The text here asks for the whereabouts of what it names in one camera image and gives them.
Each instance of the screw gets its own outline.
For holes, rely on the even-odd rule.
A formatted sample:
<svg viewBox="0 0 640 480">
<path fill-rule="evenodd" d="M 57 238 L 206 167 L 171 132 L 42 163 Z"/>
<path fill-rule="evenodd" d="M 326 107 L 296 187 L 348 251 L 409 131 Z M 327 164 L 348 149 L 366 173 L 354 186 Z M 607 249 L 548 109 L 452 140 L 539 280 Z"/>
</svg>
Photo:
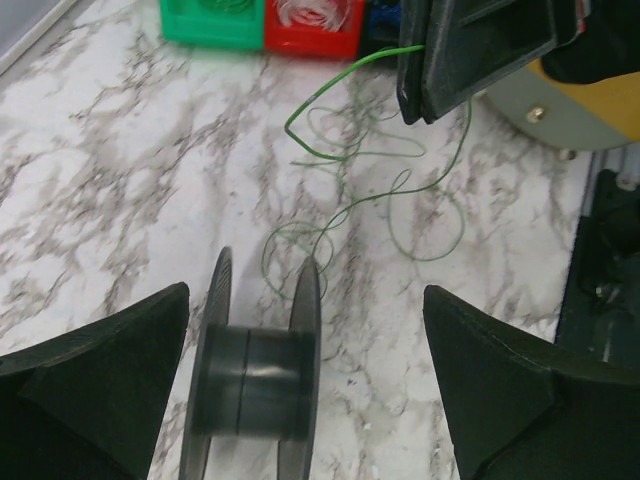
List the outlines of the screw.
<svg viewBox="0 0 640 480">
<path fill-rule="evenodd" d="M 487 89 L 482 89 L 479 92 L 476 92 L 473 94 L 473 98 L 475 98 L 476 100 L 481 99 L 482 97 L 487 95 Z"/>
<path fill-rule="evenodd" d="M 618 175 L 616 178 L 616 184 L 618 188 L 621 190 L 626 190 L 627 192 L 633 192 L 636 189 L 637 183 L 627 175 Z"/>
<path fill-rule="evenodd" d="M 538 123 L 540 120 L 544 118 L 546 113 L 547 113 L 546 108 L 541 107 L 540 105 L 536 105 L 527 112 L 527 122 Z"/>
<path fill-rule="evenodd" d="M 561 148 L 558 150 L 558 158 L 562 161 L 574 160 L 577 156 L 576 151 L 569 148 Z"/>
</svg>

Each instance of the plastic bin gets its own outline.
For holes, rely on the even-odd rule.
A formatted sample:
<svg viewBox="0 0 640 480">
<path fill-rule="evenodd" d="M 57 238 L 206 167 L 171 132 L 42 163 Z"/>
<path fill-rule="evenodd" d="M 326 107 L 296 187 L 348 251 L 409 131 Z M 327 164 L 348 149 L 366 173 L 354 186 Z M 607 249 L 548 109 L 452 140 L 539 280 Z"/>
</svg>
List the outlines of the plastic bin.
<svg viewBox="0 0 640 480">
<path fill-rule="evenodd" d="M 355 58 L 358 53 L 360 27 L 365 0 L 336 0 L 346 9 L 350 2 L 348 18 L 337 32 L 293 23 L 285 26 L 278 18 L 276 0 L 266 0 L 265 48 L 271 52 L 326 58 Z"/>
<path fill-rule="evenodd" d="M 206 47 L 262 49 L 264 1 L 160 0 L 167 40 Z"/>
</svg>

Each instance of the empty spool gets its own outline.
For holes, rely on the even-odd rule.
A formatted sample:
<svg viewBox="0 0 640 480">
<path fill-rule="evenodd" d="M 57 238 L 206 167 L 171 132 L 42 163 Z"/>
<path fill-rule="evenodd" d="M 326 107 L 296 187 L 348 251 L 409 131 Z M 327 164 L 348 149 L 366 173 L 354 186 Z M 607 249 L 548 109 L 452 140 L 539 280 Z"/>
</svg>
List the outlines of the empty spool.
<svg viewBox="0 0 640 480">
<path fill-rule="evenodd" d="M 180 480 L 201 480 L 211 437 L 278 441 L 278 480 L 307 480 L 320 374 L 320 288 L 305 260 L 288 330 L 229 326 L 231 249 L 213 274 L 187 405 Z"/>
</svg>

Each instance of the white marble surface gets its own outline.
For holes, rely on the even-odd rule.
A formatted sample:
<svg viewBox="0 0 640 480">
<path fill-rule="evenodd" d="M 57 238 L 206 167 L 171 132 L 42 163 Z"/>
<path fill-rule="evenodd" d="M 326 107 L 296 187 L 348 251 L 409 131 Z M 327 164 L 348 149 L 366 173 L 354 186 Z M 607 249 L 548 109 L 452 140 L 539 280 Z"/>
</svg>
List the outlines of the white marble surface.
<svg viewBox="0 0 640 480">
<path fill-rule="evenodd" d="M 194 332 L 219 249 L 233 246 L 234 289 L 245 292 L 234 297 L 232 322 L 283 325 L 289 305 L 260 276 L 264 241 L 287 220 L 322 222 L 340 208 L 330 176 L 290 164 L 309 157 L 282 125 L 341 68 L 167 45 L 152 0 L 98 0 L 0 93 L 0 354 L 171 283 L 191 289 L 192 326 L 151 479 L 177 478 Z M 391 93 L 391 78 L 371 88 L 381 84 Z M 340 87 L 321 104 L 348 105 L 349 96 Z M 432 178 L 462 119 L 457 111 L 430 127 L 386 122 L 427 154 L 358 158 L 348 185 L 358 195 L 388 189 L 407 165 L 413 184 Z M 304 122 L 296 129 L 311 138 Z M 366 146 L 406 148 L 394 142 L 372 137 Z M 332 233 L 312 478 L 456 477 L 422 291 L 443 285 L 551 339 L 586 171 L 586 156 L 559 162 L 479 104 L 443 184 L 466 212 L 453 254 L 425 264 L 400 255 L 384 203 L 362 205 Z M 459 219 L 443 198 L 393 203 L 398 236 L 417 254 L 442 251 L 455 236 Z M 284 272 L 295 271 L 302 256 L 284 252 Z M 216 442 L 210 463 L 211 479 L 275 479 L 269 443 Z"/>
</svg>

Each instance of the red plastic bin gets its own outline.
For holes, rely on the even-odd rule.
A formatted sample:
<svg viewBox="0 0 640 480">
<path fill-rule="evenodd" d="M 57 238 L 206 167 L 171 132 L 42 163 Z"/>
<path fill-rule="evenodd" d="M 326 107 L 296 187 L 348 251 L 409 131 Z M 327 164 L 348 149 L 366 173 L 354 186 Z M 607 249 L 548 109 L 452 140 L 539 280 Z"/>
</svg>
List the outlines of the red plastic bin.
<svg viewBox="0 0 640 480">
<path fill-rule="evenodd" d="M 327 58 L 355 58 L 365 0 L 336 0 L 340 8 L 349 2 L 349 16 L 337 32 L 294 23 L 287 27 L 278 18 L 277 0 L 266 0 L 264 47 L 268 51 Z"/>
</svg>

